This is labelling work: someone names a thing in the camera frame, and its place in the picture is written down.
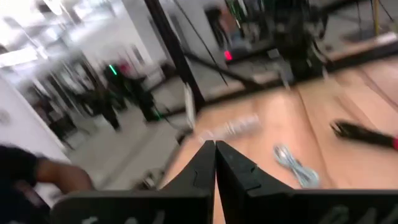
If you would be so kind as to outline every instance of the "green light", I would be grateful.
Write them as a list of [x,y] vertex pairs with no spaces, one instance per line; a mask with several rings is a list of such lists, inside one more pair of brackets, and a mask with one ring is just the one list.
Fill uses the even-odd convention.
[[115,69],[113,68],[113,65],[109,65],[109,67],[111,68],[113,75],[118,75],[118,73],[115,71]]

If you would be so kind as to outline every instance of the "metal rod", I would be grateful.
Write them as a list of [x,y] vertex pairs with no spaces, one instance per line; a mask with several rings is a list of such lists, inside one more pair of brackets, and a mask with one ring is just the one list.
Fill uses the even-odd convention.
[[196,111],[199,112],[205,105],[205,99],[200,92],[198,83],[193,77],[192,71],[184,57],[183,50],[181,49],[180,42],[169,24],[165,12],[162,9],[162,5],[159,0],[145,0],[145,3],[154,20],[154,24],[159,30],[159,34],[170,53],[177,73],[180,75],[181,80],[184,83],[188,83],[192,89],[195,108]]
[[238,75],[238,74],[236,74],[236,73],[233,73],[233,72],[231,72],[231,71],[222,69],[222,68],[220,68],[220,67],[217,67],[216,65],[214,65],[214,64],[212,64],[212,63],[209,63],[209,62],[206,62],[205,60],[203,60],[202,58],[200,58],[200,57],[194,55],[194,54],[191,53],[191,52],[184,52],[184,55],[185,55],[187,58],[189,58],[190,60],[192,60],[192,61],[194,61],[194,62],[196,62],[196,63],[199,63],[199,64],[201,64],[201,65],[204,65],[204,66],[206,66],[206,67],[208,67],[208,68],[211,68],[211,69],[213,69],[213,70],[215,70],[215,71],[217,71],[217,72],[221,72],[221,73],[225,74],[226,76],[228,76],[228,77],[230,77],[230,78],[233,78],[233,79],[235,79],[235,80],[240,81],[240,82],[241,82],[243,85],[245,85],[246,87],[261,88],[261,85],[258,84],[258,83],[256,83],[254,80],[249,79],[249,78],[242,77],[242,76],[240,76],[240,75]]

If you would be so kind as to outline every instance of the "black pole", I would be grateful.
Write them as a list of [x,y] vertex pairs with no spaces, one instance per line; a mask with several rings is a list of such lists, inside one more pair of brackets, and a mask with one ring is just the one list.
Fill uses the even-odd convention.
[[199,86],[193,77],[192,71],[184,57],[180,42],[174,31],[170,27],[169,21],[160,5],[159,0],[145,0],[148,10],[154,20],[154,23],[159,30],[167,50],[174,62],[177,73],[180,75],[184,83],[190,86],[193,99],[195,101],[195,109],[199,112],[205,106],[205,99],[200,92]]

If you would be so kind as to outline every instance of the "white wall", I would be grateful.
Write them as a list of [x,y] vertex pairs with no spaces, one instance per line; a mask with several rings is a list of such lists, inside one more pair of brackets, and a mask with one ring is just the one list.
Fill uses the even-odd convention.
[[[69,162],[63,154],[63,145],[40,119],[24,97],[7,81],[0,78],[0,110],[9,117],[0,123],[0,144],[12,144],[34,154]],[[57,189],[52,185],[38,185],[37,191],[49,204]]]
[[101,62],[117,60],[121,56],[125,58],[127,54],[135,58],[133,46],[137,47],[146,63],[152,63],[152,58],[126,11],[119,13],[117,18],[106,21],[82,39],[77,47],[95,68]]
[[123,4],[142,41],[143,47],[149,54],[150,61],[148,63],[158,63],[165,60],[166,54],[150,24],[149,10],[144,1],[123,0]]

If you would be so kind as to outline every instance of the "person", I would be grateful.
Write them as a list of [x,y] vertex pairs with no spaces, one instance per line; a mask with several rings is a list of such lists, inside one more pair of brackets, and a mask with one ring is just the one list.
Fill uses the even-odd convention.
[[63,194],[94,189],[79,167],[0,145],[0,223],[49,223],[50,208],[33,189],[38,182],[54,184]]
[[105,89],[102,85],[100,85],[96,91],[95,104],[101,111],[101,114],[104,116],[105,120],[107,120],[111,124],[113,129],[116,132],[121,132],[121,126],[118,120],[118,116],[113,110],[111,99],[112,97],[109,91]]

